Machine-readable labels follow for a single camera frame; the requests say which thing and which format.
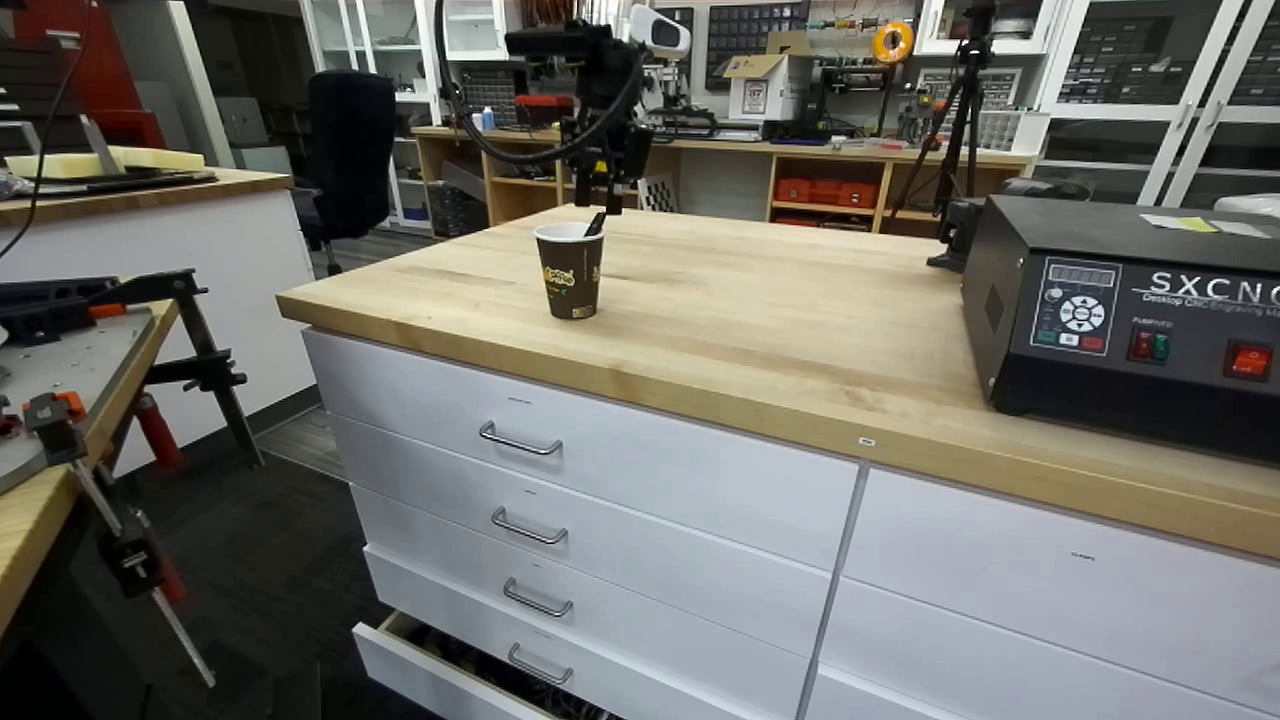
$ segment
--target chair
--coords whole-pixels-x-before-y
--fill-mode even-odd
[[[396,88],[368,72],[316,72],[312,104],[312,192],[300,192],[300,224],[328,252],[328,276],[344,272],[336,240],[360,240],[392,212],[388,160],[396,140]]]

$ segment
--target black control box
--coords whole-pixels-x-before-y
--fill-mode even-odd
[[[992,196],[964,328],[1000,412],[1280,460],[1280,224]]]

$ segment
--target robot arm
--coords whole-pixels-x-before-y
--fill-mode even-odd
[[[468,124],[472,112],[464,108],[456,112],[460,124],[488,156],[508,164],[568,160],[576,172],[576,204],[596,204],[604,188],[604,208],[616,216],[616,188],[644,172],[652,144],[652,132],[640,120],[644,64],[652,56],[668,64],[684,60],[688,28],[648,4],[628,4],[620,24],[568,20],[564,28],[508,32],[508,52],[528,64],[564,60],[576,68],[576,116],[560,124],[564,144],[552,152],[508,152],[488,144]]]

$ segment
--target clamp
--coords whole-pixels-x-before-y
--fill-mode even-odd
[[[184,620],[172,608],[180,600],[176,572],[160,556],[160,544],[156,544],[144,512],[120,516],[112,508],[112,500],[104,492],[108,488],[108,472],[88,468],[84,436],[72,424],[68,400],[56,396],[56,392],[44,392],[44,396],[28,400],[24,428],[40,440],[48,464],[68,464],[72,468],[80,492],[92,500],[92,508],[108,524],[108,532],[100,536],[100,556],[116,572],[124,596],[144,596],[148,592],[152,604],[160,608],[164,624],[172,628],[172,636],[188,652],[192,668],[200,672],[200,680],[208,688],[216,688],[216,672],[208,668],[208,660],[200,656],[200,648],[192,644]]]

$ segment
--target white cabinet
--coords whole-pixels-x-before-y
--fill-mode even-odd
[[[520,28],[520,0],[444,0],[448,60],[508,60],[508,32]]]
[[[1212,208],[1236,192],[1280,192],[1280,8],[1272,0],[1248,4],[1164,204]]]
[[[384,604],[620,716],[800,712],[852,460],[320,332],[308,352]],[[356,636],[392,688],[420,664],[436,712],[492,700]]]
[[[404,124],[440,124],[440,60],[432,44],[428,0],[304,0],[304,28],[316,72],[356,68],[396,84]],[[428,184],[416,168],[416,144],[396,140],[388,164],[392,224],[424,228]]]
[[[968,0],[924,0],[916,24],[916,56],[956,56],[960,36],[968,32]],[[1044,56],[1056,36],[1060,0],[1012,0],[996,4],[992,16],[992,52],[996,56]]]
[[[1060,36],[1040,180],[1164,208],[1280,188],[1272,0],[1072,0]]]
[[[624,716],[1276,720],[1280,568],[308,332],[380,600]],[[392,632],[368,672],[536,716]]]
[[[1280,716],[1280,568],[872,472],[820,668],[924,716]]]

